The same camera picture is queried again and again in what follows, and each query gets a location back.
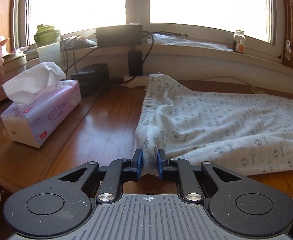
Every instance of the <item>purple tissue box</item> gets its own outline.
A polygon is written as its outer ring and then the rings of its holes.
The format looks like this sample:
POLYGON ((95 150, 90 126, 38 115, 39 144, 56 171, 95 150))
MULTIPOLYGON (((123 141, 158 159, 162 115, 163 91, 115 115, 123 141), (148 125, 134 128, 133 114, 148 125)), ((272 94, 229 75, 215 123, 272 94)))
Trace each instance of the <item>purple tissue box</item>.
POLYGON ((10 138, 40 148, 65 117, 81 102, 76 80, 60 81, 24 109, 12 103, 1 118, 10 138))

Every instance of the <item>green bottle lid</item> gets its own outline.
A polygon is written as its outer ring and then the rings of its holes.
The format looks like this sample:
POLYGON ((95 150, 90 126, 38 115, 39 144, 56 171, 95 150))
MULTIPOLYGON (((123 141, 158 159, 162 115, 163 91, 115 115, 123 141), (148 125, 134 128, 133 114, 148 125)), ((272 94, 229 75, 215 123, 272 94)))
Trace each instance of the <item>green bottle lid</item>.
POLYGON ((60 30, 56 29, 54 25, 40 24, 36 28, 38 31, 34 36, 34 40, 38 47, 60 41, 60 30))

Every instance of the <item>tissue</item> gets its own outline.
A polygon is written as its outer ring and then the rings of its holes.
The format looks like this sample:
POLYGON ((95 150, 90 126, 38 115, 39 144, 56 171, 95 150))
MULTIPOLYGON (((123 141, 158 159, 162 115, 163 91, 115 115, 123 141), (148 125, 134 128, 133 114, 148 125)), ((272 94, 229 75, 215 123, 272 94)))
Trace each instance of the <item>tissue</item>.
POLYGON ((16 75, 2 87, 9 99, 19 108, 25 108, 40 95, 60 89, 59 81, 65 78, 54 62, 43 62, 16 75))
POLYGON ((26 108, 12 103, 1 119, 12 140, 40 148, 80 102, 79 83, 60 81, 59 89, 42 94, 26 108))

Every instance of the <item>wooden table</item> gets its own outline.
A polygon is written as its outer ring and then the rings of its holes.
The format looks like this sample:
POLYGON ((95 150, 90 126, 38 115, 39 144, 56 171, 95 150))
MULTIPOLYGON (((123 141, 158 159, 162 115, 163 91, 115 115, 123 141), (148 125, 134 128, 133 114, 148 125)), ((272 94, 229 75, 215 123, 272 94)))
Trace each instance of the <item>wooden table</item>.
MULTIPOLYGON (((208 81, 181 83, 194 91, 252 94, 247 86, 239 84, 208 81)), ((293 99, 291 94, 263 90, 293 99)), ((124 88, 115 84, 100 89, 89 98, 84 98, 40 149, 11 141, 0 119, 0 185, 7 191, 16 192, 88 161, 98 161, 100 166, 108 165, 104 159, 106 154, 112 158, 131 157, 144 95, 144 88, 124 88)), ((9 101, 0 103, 0 114, 9 104, 9 101)), ((293 171, 254 175, 251 178, 282 190, 293 199, 293 171)), ((176 187, 172 182, 146 175, 140 182, 127 182, 124 192, 172 193, 176 192, 176 187)))

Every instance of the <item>patterned fabric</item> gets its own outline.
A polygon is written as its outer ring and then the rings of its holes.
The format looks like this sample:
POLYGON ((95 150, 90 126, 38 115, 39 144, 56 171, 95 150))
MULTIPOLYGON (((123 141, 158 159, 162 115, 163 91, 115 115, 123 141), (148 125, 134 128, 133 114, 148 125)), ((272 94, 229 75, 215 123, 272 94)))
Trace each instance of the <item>patterned fabric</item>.
POLYGON ((270 95, 193 92, 163 74, 150 76, 135 148, 144 173, 156 153, 191 165, 212 161, 242 175, 293 170, 293 100, 270 95))

